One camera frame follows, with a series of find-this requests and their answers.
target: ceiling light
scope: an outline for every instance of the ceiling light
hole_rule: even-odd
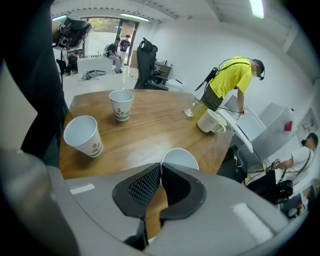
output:
[[[131,14],[127,14],[127,13],[121,13],[120,15],[121,15],[121,16],[125,16],[125,17],[130,17],[130,18],[138,19],[138,20],[142,20],[142,21],[145,21],[145,22],[148,22],[148,21],[149,21],[149,19],[147,19],[147,18],[142,18],[142,17],[136,16],[136,15],[131,15]]]
[[[264,13],[264,5],[262,3],[262,0],[250,0],[252,13],[254,16],[264,19],[265,13]]]
[[[57,20],[60,20],[60,19],[63,19],[63,18],[65,18],[67,15],[62,15],[62,16],[59,16],[59,17],[55,17],[55,18],[53,18],[52,20],[55,22],[55,21],[57,21]]]

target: white shirt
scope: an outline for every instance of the white shirt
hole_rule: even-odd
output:
[[[310,159],[309,159],[308,163],[306,164],[310,152],[311,152]],[[303,146],[302,148],[300,148],[297,151],[295,151],[294,153],[292,153],[291,158],[293,159],[293,166],[286,169],[285,175],[284,175],[282,181],[291,180],[291,181],[293,181],[292,182],[293,185],[296,185],[297,183],[302,181],[308,175],[308,168],[311,165],[311,163],[314,159],[314,156],[315,156],[315,153],[306,146]],[[299,171],[301,171],[301,169],[305,166],[305,164],[306,164],[306,167],[299,174]],[[276,169],[275,170],[276,184],[280,181],[283,172],[284,172],[284,169]]]

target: round wooden table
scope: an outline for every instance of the round wooden table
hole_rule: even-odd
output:
[[[89,115],[96,119],[103,142],[103,152],[91,158],[68,146],[61,139],[59,168],[64,179],[99,176],[120,172],[148,163],[161,162],[174,148],[189,151],[202,172],[216,174],[229,148],[232,133],[204,133],[197,121],[207,110],[203,106],[192,118],[183,110],[191,106],[191,94],[162,90],[131,90],[134,94],[130,118],[115,119],[109,94],[99,91],[73,98],[64,127],[75,117]],[[146,212],[147,236],[160,231],[159,212],[168,207],[160,187]]]

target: paper cup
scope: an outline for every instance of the paper cup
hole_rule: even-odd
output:
[[[165,153],[161,164],[176,164],[180,166],[190,167],[199,170],[199,165],[194,156],[183,148],[174,148]]]
[[[96,119],[90,115],[81,115],[73,119],[63,133],[65,143],[96,158],[104,150]]]
[[[127,121],[130,115],[134,95],[128,90],[114,90],[109,94],[115,119]]]

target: yellow shirt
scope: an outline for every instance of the yellow shirt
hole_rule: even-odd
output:
[[[228,92],[233,90],[235,87],[237,87],[237,89],[242,93],[245,93],[252,78],[251,64],[248,59],[234,57],[227,61],[221,70],[222,71],[220,71],[215,78],[209,82],[210,87],[219,98],[225,98]]]

